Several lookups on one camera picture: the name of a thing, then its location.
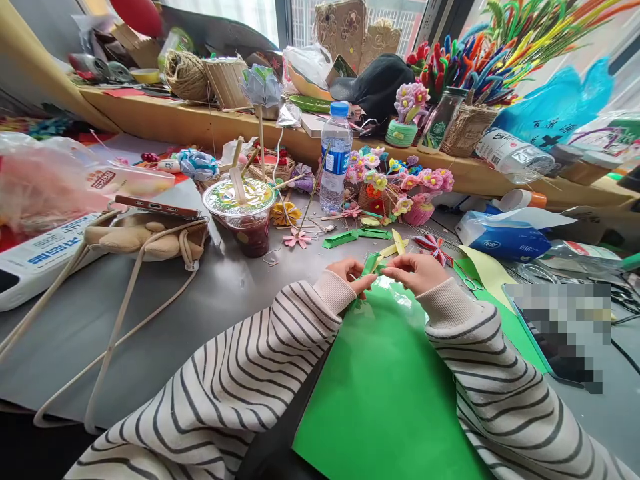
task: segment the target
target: plastic bottle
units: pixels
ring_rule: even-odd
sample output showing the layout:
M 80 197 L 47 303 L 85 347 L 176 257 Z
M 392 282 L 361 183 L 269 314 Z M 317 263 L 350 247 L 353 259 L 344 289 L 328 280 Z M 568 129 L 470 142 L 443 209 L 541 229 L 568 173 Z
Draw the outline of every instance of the plastic bottle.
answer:
M 438 105 L 430 114 L 429 120 L 427 120 L 425 132 L 416 147 L 418 151 L 436 153 L 440 150 L 440 146 L 451 128 L 452 120 L 458 113 L 458 109 L 466 96 L 467 90 L 465 89 L 445 88 L 440 102 L 438 102 Z
M 550 268 L 592 274 L 616 272 L 623 266 L 622 259 L 611 250 L 566 240 L 553 240 L 538 262 Z
M 349 162 L 349 153 L 353 143 L 351 126 L 347 121 L 349 105 L 344 102 L 331 104 L 331 118 L 325 123 L 320 134 L 322 158 L 327 148 L 329 152 L 320 179 L 320 207 L 325 212 L 342 209 L 345 192 L 345 174 Z
M 537 180 L 555 164 L 548 153 L 497 128 L 487 130 L 475 152 L 516 185 Z

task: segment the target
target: plush toy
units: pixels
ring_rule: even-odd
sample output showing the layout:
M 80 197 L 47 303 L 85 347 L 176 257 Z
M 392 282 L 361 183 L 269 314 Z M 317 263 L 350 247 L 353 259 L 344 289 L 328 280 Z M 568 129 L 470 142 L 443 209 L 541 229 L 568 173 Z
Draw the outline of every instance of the plush toy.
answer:
M 110 227 L 87 227 L 85 241 L 88 245 L 99 245 L 109 253 L 137 254 L 149 238 L 164 230 L 184 225 L 188 221 L 180 217 L 159 215 L 156 213 L 134 213 L 118 219 Z M 206 225 L 196 225 L 187 229 L 186 245 L 193 260 L 202 256 L 200 246 L 202 235 L 208 230 Z M 144 261 L 162 261 L 180 255 L 180 231 L 170 233 L 148 244 Z

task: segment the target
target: glass jar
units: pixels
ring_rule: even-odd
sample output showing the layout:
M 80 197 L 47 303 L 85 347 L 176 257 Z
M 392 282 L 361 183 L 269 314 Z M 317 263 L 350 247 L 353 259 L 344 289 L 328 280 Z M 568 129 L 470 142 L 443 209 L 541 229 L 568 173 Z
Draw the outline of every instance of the glass jar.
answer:
M 420 137 L 417 149 L 423 153 L 436 153 L 440 150 L 440 145 L 447 136 L 449 128 L 455 119 L 458 109 L 462 104 L 462 101 L 467 96 L 467 90 L 446 87 L 440 102 L 433 109 L 427 120 L 425 126 L 425 132 Z

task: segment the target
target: red balloon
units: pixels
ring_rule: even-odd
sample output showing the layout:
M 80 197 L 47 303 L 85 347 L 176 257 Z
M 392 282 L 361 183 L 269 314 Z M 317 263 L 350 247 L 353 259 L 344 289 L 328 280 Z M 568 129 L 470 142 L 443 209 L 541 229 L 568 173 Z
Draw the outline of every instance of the red balloon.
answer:
M 136 32 L 148 37 L 162 37 L 160 13 L 151 0 L 111 0 L 111 5 Z

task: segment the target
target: striped sweater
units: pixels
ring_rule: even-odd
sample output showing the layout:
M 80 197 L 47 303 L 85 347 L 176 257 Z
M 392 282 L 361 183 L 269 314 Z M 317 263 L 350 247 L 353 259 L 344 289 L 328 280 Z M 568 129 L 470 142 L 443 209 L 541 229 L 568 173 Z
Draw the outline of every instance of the striped sweater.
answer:
M 330 271 L 208 341 L 149 402 L 88 448 L 67 479 L 232 479 L 331 344 L 356 297 Z M 500 479 L 637 479 L 576 422 L 504 338 L 496 308 L 453 279 L 420 295 L 457 384 L 461 427 Z

